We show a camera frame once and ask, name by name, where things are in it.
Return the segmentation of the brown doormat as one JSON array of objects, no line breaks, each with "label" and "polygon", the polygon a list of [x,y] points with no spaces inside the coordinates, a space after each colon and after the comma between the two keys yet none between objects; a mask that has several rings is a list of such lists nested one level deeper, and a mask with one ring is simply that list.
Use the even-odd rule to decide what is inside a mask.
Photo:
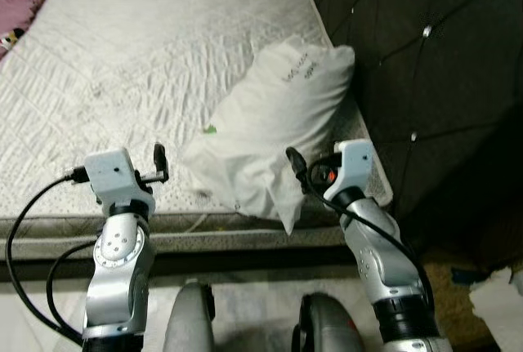
[{"label": "brown doormat", "polygon": [[[435,318],[454,352],[523,351],[521,296],[508,284],[518,264],[485,266],[443,247],[423,251],[422,263],[433,287]],[[483,271],[487,278],[468,286],[455,284],[451,267]]]}]

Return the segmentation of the quilted white mattress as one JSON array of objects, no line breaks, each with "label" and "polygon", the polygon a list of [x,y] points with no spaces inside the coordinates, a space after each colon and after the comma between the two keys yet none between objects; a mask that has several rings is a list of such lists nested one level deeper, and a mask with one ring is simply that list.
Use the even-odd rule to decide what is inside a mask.
[{"label": "quilted white mattress", "polygon": [[291,234],[191,188],[180,153],[270,43],[330,44],[314,0],[46,0],[0,60],[0,261],[52,259],[102,224],[89,185],[55,179],[95,151],[127,148],[171,180],[154,187],[161,252],[337,247],[332,212],[310,200]]}]

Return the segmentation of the silver right robot leg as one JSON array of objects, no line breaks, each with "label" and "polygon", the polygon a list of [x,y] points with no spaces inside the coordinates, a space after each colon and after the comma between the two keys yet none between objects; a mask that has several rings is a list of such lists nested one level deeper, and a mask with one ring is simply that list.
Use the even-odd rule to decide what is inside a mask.
[{"label": "silver right robot leg", "polygon": [[343,304],[324,292],[313,292],[302,298],[291,351],[365,352],[365,345]]}]

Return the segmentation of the silver robot leg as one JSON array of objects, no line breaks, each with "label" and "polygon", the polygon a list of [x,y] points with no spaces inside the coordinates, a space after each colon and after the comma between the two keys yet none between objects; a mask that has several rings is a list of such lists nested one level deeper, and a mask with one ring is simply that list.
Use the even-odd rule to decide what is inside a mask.
[{"label": "silver robot leg", "polygon": [[162,352],[216,352],[212,286],[190,278],[173,301]]},{"label": "silver robot leg", "polygon": [[291,351],[365,352],[365,345],[343,304],[324,292],[313,292],[302,298]]}]

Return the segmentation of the silver left robot leg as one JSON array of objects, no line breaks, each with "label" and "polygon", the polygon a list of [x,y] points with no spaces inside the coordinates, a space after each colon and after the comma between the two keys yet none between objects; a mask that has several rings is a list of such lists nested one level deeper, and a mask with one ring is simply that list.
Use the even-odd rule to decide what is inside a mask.
[{"label": "silver left robot leg", "polygon": [[216,352],[212,286],[190,278],[173,301],[162,352]]}]

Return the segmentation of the dark tufted headboard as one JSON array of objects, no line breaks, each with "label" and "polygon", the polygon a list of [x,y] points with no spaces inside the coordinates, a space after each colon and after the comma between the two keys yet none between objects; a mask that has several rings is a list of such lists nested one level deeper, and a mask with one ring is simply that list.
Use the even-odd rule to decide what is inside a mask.
[{"label": "dark tufted headboard", "polygon": [[315,0],[416,252],[522,257],[522,0]]}]

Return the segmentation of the white pillow with tree print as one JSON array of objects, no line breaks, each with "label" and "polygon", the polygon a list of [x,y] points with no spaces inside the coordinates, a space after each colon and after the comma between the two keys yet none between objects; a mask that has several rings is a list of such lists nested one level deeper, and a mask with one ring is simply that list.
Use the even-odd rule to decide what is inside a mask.
[{"label": "white pillow with tree print", "polygon": [[280,221],[291,234],[306,195],[285,150],[307,161],[329,150],[354,68],[351,47],[299,35],[262,48],[180,151],[191,188],[240,214]]}]

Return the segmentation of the small blue object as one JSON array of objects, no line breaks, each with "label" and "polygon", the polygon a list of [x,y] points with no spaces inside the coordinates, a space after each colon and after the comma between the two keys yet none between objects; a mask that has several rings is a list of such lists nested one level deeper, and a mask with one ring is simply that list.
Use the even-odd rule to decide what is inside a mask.
[{"label": "small blue object", "polygon": [[453,283],[467,286],[481,283],[487,278],[487,274],[483,271],[455,269],[455,267],[449,269],[449,276]]}]

